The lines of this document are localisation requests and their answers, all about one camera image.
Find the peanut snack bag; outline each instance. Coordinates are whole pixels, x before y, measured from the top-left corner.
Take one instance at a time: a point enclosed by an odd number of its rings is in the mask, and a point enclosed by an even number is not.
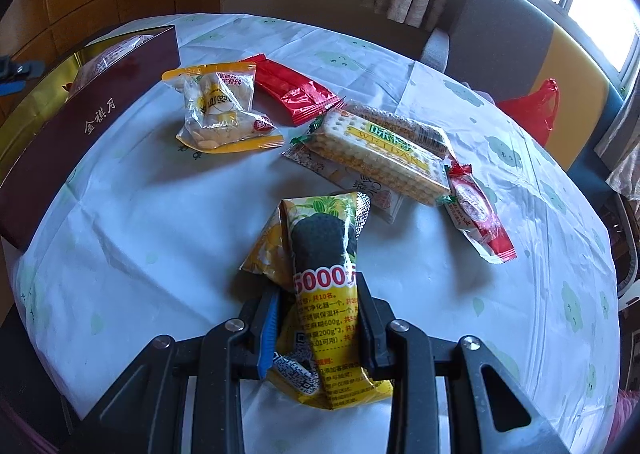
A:
[[[165,72],[162,80],[184,96],[184,125],[176,138],[187,147],[224,154],[284,144],[269,117],[252,108],[255,63],[180,68]]]
[[[302,404],[336,409],[392,394],[390,382],[370,380],[358,361],[355,261],[368,212],[369,199],[355,192],[283,200],[241,267],[296,293],[268,379]],[[273,273],[280,246],[292,283]]]

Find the brown gift box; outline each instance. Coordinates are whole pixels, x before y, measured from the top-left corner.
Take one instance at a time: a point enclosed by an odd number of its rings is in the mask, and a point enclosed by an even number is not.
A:
[[[63,85],[81,65],[135,34],[143,42],[94,77],[68,101]],[[180,67],[173,26],[103,40],[49,72],[0,127],[0,234],[25,251],[49,205],[100,135],[162,73]]]

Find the gray chair backrest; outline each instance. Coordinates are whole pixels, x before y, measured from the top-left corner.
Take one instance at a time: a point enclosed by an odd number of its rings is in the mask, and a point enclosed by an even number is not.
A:
[[[498,102],[527,95],[553,30],[527,0],[464,0],[449,31],[446,74]]]

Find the white tablecloth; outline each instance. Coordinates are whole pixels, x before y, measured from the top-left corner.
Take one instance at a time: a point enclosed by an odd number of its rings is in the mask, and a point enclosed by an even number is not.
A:
[[[204,14],[134,21],[112,34],[162,24],[175,24],[183,65],[264,52],[338,95],[444,127],[518,258],[487,264],[445,210],[407,200],[391,226],[370,216],[358,268],[400,318],[432,336],[485,341],[573,453],[602,448],[620,361],[607,231],[544,150],[460,84],[342,34]],[[264,93],[254,107],[286,126]],[[199,336],[238,313],[260,287],[237,268],[280,199],[336,190],[281,149],[181,150],[182,120],[182,97],[155,85],[78,164],[28,251],[7,250],[31,341],[81,416],[154,336]],[[289,139],[303,128],[282,130]],[[385,452],[389,402],[322,411],[255,382],[242,399],[248,453]]]

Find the window frame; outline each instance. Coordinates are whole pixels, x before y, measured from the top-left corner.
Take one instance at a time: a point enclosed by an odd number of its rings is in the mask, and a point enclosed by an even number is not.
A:
[[[574,0],[527,0],[548,15],[556,24],[561,26],[582,48],[595,60],[609,81],[625,97],[630,83],[635,79],[640,63],[640,40],[638,32],[633,39],[631,48],[626,56],[622,69],[618,71],[596,46],[591,37],[569,16],[569,9]]]

